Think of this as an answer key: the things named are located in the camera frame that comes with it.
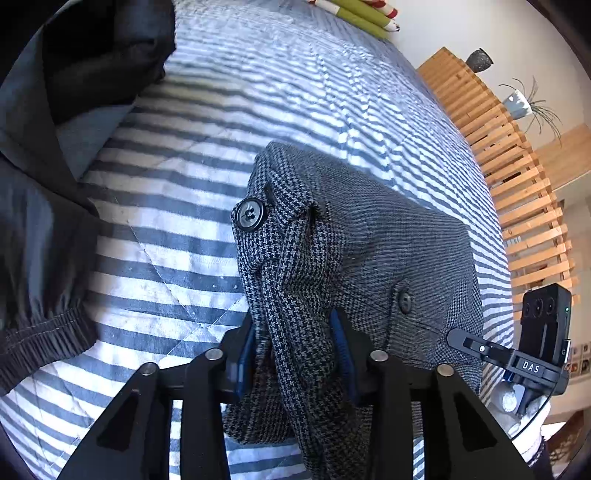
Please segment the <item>grey houndstooth jacket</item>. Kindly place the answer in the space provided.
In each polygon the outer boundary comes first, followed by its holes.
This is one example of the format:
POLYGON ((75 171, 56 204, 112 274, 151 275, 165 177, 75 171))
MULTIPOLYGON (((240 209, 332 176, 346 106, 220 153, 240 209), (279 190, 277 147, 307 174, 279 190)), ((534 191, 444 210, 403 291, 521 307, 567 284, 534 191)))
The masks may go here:
POLYGON ((233 221, 246 206, 263 209, 256 227, 235 227, 256 371, 224 430, 242 444, 293 438, 315 479, 361 479, 372 412, 346 395, 329 312, 405 363, 448 363, 478 389, 481 363, 446 341, 453 328, 483 331, 467 228, 347 162, 276 142, 256 156, 233 221))

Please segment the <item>potted spider plant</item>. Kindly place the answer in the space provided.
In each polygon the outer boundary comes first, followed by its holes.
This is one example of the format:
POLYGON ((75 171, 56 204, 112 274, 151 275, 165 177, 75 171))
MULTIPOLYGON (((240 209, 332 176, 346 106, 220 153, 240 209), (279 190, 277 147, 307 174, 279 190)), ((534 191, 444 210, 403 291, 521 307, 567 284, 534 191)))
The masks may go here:
POLYGON ((499 84, 500 88, 510 90, 502 103, 515 121, 530 118, 523 133, 527 134, 534 125, 537 126, 539 134, 548 128, 552 132, 553 139, 562 145, 562 120, 556 111, 547 105, 545 99, 538 97, 539 83, 536 78, 532 77, 529 89, 526 89, 525 83, 519 78, 513 77, 512 80, 512 83, 499 84))

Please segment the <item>dark speckled vase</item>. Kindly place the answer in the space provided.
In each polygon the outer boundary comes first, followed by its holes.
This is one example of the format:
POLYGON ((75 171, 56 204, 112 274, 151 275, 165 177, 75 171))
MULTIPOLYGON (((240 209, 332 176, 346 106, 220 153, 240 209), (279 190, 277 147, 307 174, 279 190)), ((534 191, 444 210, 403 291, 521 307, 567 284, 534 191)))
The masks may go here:
POLYGON ((474 73, 481 73, 493 66, 494 61, 484 49, 479 48, 468 56, 466 64, 474 73))

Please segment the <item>red floral folded blanket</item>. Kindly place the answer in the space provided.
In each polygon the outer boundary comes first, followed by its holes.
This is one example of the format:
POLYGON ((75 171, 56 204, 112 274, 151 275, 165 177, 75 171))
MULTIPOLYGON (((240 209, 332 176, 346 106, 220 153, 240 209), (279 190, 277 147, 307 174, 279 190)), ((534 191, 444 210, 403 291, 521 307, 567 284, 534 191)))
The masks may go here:
POLYGON ((363 0, 363 2, 365 2, 367 5, 370 5, 370 7, 373 7, 378 10, 393 8, 393 6, 391 6, 391 4, 388 1, 384 0, 363 0))

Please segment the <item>blue white striped quilt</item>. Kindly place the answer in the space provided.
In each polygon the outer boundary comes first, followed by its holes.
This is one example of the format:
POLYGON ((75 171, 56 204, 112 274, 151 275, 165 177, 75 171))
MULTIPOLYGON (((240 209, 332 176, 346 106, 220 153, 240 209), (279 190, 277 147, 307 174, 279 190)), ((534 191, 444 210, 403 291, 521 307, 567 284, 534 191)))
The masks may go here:
POLYGON ((246 309, 230 214, 256 154, 273 141, 361 167, 462 220, 484 334, 513 342, 498 216, 463 136, 415 68, 303 1, 180 1, 176 50, 99 152, 82 185, 103 225, 87 294, 98 338, 1 400, 1 422, 32 473, 58 476, 141 364, 184 363, 246 309))

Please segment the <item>dark blue black jacket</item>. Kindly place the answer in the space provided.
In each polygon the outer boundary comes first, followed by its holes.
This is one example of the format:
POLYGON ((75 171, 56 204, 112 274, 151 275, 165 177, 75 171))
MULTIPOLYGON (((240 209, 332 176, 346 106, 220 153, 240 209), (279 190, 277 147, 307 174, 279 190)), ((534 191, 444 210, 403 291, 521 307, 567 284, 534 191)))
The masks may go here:
POLYGON ((169 1, 1 5, 1 390, 89 349, 81 177, 175 48, 169 1))

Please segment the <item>wooden slat bed rail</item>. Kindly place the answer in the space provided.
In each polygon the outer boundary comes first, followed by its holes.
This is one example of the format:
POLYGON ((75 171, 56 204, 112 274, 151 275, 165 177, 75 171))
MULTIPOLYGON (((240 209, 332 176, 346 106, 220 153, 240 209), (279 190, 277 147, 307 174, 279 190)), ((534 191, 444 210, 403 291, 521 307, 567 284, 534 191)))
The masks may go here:
POLYGON ((418 72, 481 168, 499 217, 515 297, 554 282, 572 291, 577 277, 563 210, 508 109, 465 61, 445 47, 418 72))

